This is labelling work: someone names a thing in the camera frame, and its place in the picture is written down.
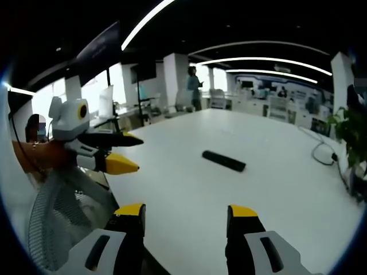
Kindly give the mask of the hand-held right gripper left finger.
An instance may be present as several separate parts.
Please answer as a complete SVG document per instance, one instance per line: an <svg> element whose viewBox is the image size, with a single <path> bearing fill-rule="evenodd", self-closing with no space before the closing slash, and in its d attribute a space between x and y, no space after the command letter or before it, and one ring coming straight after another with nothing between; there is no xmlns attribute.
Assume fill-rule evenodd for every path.
<svg viewBox="0 0 367 275"><path fill-rule="evenodd" d="M117 209L105 228L95 229L68 255L59 274L140 274L145 236L144 203Z"/></svg>

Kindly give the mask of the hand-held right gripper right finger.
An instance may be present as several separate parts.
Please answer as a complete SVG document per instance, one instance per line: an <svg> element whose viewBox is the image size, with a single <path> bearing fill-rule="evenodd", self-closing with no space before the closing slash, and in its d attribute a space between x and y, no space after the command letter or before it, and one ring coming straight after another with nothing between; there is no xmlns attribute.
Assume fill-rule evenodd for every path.
<svg viewBox="0 0 367 275"><path fill-rule="evenodd" d="M225 256L229 274L310 274L300 253L248 207L228 206Z"/></svg>

